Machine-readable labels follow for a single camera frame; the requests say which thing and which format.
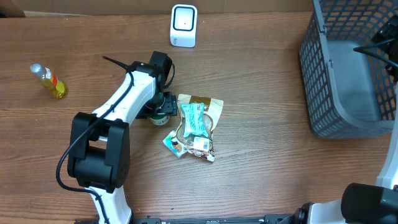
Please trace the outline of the green lid jar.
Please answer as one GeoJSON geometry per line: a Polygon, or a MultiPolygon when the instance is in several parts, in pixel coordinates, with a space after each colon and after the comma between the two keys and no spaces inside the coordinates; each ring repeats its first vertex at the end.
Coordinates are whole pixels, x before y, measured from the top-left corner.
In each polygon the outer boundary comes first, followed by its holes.
{"type": "Polygon", "coordinates": [[[150,118],[151,122],[156,126],[165,125],[170,119],[170,116],[163,116],[163,117],[152,117],[150,118]]]}

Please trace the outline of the teal snack bar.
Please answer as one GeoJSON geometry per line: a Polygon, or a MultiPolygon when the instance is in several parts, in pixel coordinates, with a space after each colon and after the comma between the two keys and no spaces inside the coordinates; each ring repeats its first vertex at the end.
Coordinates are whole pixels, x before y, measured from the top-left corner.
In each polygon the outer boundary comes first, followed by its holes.
{"type": "Polygon", "coordinates": [[[195,136],[208,137],[203,121],[204,103],[181,103],[180,106],[185,118],[183,136],[187,138],[192,134],[195,136]]]}

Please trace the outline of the teal tissue pack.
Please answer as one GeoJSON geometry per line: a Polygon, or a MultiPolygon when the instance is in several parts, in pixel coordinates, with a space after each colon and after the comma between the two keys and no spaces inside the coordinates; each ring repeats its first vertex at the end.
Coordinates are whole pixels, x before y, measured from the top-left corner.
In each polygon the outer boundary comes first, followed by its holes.
{"type": "Polygon", "coordinates": [[[188,152],[186,145],[180,142],[177,138],[177,133],[171,131],[163,140],[164,146],[174,153],[178,158],[188,152]]]}

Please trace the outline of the brown snack packet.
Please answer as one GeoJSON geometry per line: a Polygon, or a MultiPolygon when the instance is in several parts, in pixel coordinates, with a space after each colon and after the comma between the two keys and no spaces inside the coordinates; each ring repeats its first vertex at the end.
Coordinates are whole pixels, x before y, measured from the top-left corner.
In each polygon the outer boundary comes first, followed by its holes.
{"type": "Polygon", "coordinates": [[[224,101],[222,100],[217,100],[214,98],[208,98],[204,96],[193,96],[193,95],[186,95],[186,94],[179,94],[178,96],[178,101],[177,101],[177,106],[178,106],[178,111],[180,113],[181,117],[181,122],[180,125],[178,126],[176,133],[177,133],[177,138],[180,142],[183,144],[187,144],[189,141],[193,141],[193,138],[195,135],[189,135],[187,138],[183,136],[184,134],[184,124],[185,124],[185,118],[183,115],[183,112],[181,110],[181,103],[204,103],[205,109],[204,109],[204,115],[203,115],[203,121],[205,124],[206,131],[208,133],[208,137],[205,136],[199,136],[203,138],[208,138],[208,139],[213,139],[213,131],[215,130],[218,121],[220,120],[221,113],[223,110],[223,105],[224,101]]]}

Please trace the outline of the white barcode snack packet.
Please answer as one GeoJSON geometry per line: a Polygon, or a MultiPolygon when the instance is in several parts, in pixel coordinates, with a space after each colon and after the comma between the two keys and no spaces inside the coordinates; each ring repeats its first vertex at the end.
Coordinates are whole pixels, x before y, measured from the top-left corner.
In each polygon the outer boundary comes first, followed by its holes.
{"type": "Polygon", "coordinates": [[[197,157],[206,159],[210,162],[215,160],[215,152],[211,139],[195,136],[193,141],[187,143],[187,151],[197,157]]]}

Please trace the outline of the yellow liquid bottle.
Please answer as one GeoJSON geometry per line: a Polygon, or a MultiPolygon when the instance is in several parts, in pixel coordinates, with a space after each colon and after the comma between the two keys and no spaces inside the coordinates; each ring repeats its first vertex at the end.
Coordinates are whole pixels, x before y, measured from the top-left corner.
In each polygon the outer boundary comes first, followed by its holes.
{"type": "Polygon", "coordinates": [[[62,99],[67,96],[67,85],[59,80],[51,70],[39,63],[34,63],[30,66],[30,71],[34,74],[39,83],[46,88],[57,99],[62,99]]]}

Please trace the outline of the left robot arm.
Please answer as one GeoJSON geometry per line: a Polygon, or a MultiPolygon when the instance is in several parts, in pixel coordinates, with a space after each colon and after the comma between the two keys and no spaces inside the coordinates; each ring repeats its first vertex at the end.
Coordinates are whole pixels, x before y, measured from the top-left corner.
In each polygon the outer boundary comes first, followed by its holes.
{"type": "Polygon", "coordinates": [[[167,91],[175,65],[158,51],[149,63],[112,62],[125,70],[125,79],[101,107],[76,114],[56,180],[66,190],[91,195],[99,215],[96,223],[133,223],[123,189],[130,166],[129,129],[136,119],[164,125],[177,115],[177,98],[167,91]]]}

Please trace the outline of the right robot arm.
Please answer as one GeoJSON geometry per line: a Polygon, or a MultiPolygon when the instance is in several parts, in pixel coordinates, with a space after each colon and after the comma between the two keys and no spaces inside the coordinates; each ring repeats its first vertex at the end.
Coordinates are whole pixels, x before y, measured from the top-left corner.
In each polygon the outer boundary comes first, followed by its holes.
{"type": "Polygon", "coordinates": [[[314,135],[370,138],[390,133],[375,185],[352,183],[339,200],[306,203],[285,223],[397,222],[397,16],[314,17],[300,66],[314,135]]]}

